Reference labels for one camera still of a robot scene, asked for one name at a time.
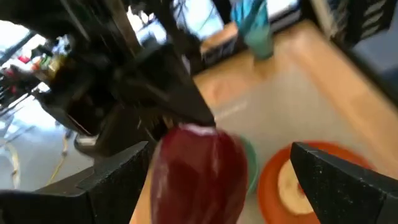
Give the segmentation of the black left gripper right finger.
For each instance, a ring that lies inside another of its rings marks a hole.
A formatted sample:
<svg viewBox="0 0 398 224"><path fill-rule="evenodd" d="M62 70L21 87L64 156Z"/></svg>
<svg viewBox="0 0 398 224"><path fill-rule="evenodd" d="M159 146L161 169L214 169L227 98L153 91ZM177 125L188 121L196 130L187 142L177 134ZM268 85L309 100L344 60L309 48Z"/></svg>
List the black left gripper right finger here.
<svg viewBox="0 0 398 224"><path fill-rule="evenodd" d="M320 223L397 223L397 180L303 142L290 151Z"/></svg>

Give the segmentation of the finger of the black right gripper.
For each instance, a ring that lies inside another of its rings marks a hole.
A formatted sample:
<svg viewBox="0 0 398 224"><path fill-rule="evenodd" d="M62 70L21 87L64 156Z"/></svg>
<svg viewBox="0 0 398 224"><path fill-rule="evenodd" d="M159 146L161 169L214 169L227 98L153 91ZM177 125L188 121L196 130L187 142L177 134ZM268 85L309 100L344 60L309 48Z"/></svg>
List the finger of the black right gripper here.
<svg viewBox="0 0 398 224"><path fill-rule="evenodd" d="M161 117L144 116L134 108L116 108L97 136L78 134L74 147L87 156L112 156L141 141L156 142L161 135Z"/></svg>
<svg viewBox="0 0 398 224"><path fill-rule="evenodd" d="M170 44L144 49L118 70L118 95L144 114L214 125L215 119L190 76L183 55Z"/></svg>

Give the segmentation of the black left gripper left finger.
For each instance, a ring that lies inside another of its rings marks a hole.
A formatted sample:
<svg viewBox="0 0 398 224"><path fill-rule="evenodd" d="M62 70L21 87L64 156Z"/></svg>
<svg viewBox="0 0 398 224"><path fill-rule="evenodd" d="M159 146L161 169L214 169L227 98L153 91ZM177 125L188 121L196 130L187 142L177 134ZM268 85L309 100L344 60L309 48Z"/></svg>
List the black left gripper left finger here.
<svg viewBox="0 0 398 224"><path fill-rule="evenodd" d="M139 142L40 189L48 223L129 223L149 168L150 144Z"/></svg>

